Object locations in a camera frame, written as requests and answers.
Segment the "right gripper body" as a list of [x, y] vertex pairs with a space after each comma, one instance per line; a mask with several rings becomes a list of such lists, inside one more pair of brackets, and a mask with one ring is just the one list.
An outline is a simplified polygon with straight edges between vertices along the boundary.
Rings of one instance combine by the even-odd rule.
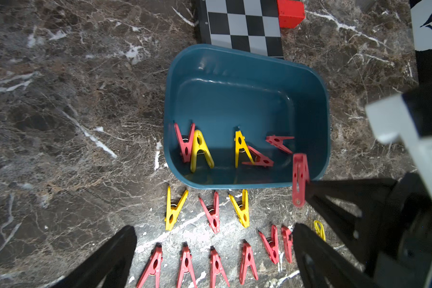
[[361, 274], [362, 288], [432, 288], [432, 198], [421, 177], [408, 173], [361, 181], [382, 204], [376, 227], [372, 264]]

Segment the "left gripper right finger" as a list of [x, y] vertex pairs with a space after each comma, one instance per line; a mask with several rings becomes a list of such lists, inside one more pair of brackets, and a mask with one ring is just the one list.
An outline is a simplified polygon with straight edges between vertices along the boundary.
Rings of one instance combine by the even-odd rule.
[[378, 286], [304, 224], [294, 225], [293, 246], [301, 280], [306, 288]]

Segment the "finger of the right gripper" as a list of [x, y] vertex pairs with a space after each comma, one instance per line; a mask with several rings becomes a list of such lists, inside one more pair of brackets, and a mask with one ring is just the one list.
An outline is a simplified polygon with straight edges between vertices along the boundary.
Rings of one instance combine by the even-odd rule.
[[356, 205], [361, 211], [362, 218], [378, 216], [382, 213], [385, 200], [396, 184], [397, 181], [391, 178], [312, 181], [306, 184], [306, 200], [325, 220], [335, 216], [348, 220], [356, 218], [331, 202], [331, 199]]

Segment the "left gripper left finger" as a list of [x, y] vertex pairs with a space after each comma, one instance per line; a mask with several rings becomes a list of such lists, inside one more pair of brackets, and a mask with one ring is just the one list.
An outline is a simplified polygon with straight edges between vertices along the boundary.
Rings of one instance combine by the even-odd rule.
[[123, 288], [128, 280], [136, 249], [137, 236], [133, 226], [124, 226], [110, 240], [57, 282], [55, 288]]

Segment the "teal storage box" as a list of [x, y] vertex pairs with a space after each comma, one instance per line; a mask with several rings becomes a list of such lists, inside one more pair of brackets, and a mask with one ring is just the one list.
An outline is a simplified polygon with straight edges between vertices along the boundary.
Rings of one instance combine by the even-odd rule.
[[[183, 163], [174, 123], [187, 135], [192, 123], [208, 145], [215, 167], [198, 156], [195, 173]], [[241, 150], [235, 167], [235, 132], [270, 158], [273, 167], [249, 166]], [[204, 189], [277, 188], [292, 184], [292, 154], [266, 137], [294, 136], [284, 144], [307, 155], [312, 180], [325, 175], [330, 161], [330, 99], [321, 77], [307, 66], [197, 44], [173, 60], [164, 101], [164, 155], [171, 172], [186, 186]]]

